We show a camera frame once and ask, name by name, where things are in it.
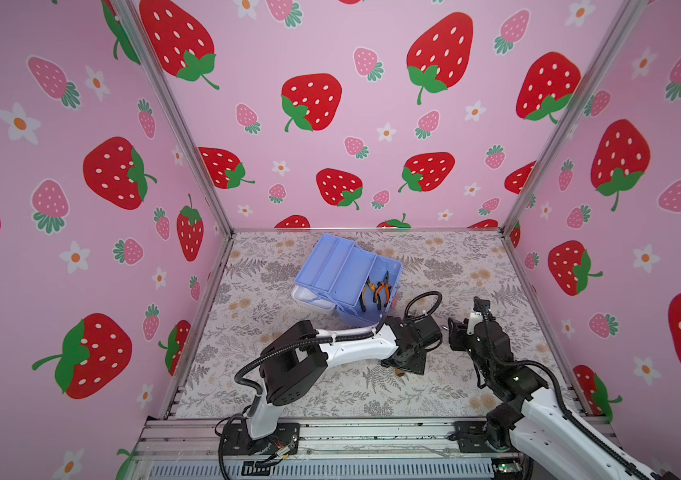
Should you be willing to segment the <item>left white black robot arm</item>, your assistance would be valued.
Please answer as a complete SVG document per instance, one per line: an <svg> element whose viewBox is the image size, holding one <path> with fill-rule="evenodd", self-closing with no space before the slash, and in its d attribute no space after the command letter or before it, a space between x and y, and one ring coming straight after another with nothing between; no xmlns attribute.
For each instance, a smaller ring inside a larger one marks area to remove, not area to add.
<svg viewBox="0 0 681 480"><path fill-rule="evenodd" d="M260 357L234 374L234 382L254 389L244 425L252 441L276 432L286 406L302 399L330 368L379 360L386 368L424 375L428 353L443 341L430 315L387 317L376 325L322 330L304 320L294 324Z"/></svg>

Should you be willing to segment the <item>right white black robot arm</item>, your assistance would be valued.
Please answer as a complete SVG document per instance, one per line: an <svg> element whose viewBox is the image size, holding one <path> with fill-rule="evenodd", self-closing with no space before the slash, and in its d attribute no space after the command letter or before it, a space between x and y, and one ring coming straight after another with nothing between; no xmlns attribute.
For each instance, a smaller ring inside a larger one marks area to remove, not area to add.
<svg viewBox="0 0 681 480"><path fill-rule="evenodd" d="M450 348L469 354L479 386L500 400L486 417L486 442L492 449L515 448L558 479L677 477L642 464L574 414L548 367L516 360L489 300L476 297L470 317L461 323L450 319L448 330Z"/></svg>

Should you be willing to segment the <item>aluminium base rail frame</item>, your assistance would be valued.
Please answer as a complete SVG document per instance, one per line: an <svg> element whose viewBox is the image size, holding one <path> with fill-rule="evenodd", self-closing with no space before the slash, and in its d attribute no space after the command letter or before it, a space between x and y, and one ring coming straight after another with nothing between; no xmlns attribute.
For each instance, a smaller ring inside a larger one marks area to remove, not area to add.
<svg viewBox="0 0 681 480"><path fill-rule="evenodd" d="M259 440L235 420L146 424L120 479L640 479L638 461L614 444L566 440L523 420L513 445L492 448L474 418L287 419Z"/></svg>

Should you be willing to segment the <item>orange black long-nose pliers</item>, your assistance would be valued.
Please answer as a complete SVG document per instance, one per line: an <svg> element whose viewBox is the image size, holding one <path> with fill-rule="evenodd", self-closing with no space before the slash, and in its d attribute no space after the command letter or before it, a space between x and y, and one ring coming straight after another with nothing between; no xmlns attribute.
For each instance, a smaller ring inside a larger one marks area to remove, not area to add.
<svg viewBox="0 0 681 480"><path fill-rule="evenodd" d="M390 272L387 272L383 280L377 284L374 293L374 300L378 310L383 311L389 305L391 298Z"/></svg>

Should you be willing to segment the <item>blue white plastic toolbox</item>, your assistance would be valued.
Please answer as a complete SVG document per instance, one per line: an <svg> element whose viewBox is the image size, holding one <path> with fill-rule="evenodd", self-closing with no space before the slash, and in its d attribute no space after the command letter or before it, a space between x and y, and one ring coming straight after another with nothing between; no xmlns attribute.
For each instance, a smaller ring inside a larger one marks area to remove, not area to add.
<svg viewBox="0 0 681 480"><path fill-rule="evenodd" d="M356 242L330 234L320 236L296 280L292 299L314 310L340 315L346 324L368 327L381 322L395 303L403 264L360 248ZM390 272L392 298L378 310L374 293L368 293L368 310L360 308L360 294L368 278L375 284Z"/></svg>

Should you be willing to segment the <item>yellow black combination pliers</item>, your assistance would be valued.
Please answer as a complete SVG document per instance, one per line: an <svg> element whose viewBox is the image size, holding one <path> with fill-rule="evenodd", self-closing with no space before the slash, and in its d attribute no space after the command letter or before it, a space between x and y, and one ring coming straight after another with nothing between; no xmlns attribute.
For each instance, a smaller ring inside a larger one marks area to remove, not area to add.
<svg viewBox="0 0 681 480"><path fill-rule="evenodd" d="M376 286L375 286L375 284L370 280L370 278L368 278L368 279L366 280L365 285L364 285L364 287L363 287L363 290L362 290L362 292L361 292L361 294L360 294L360 298L359 298L359 301L360 301L360 308L361 308L361 310L362 310L363 313L366 313L367 310L368 310L368 293L369 293L369 292L372 292L372 293L375 293L375 292L376 292Z"/></svg>

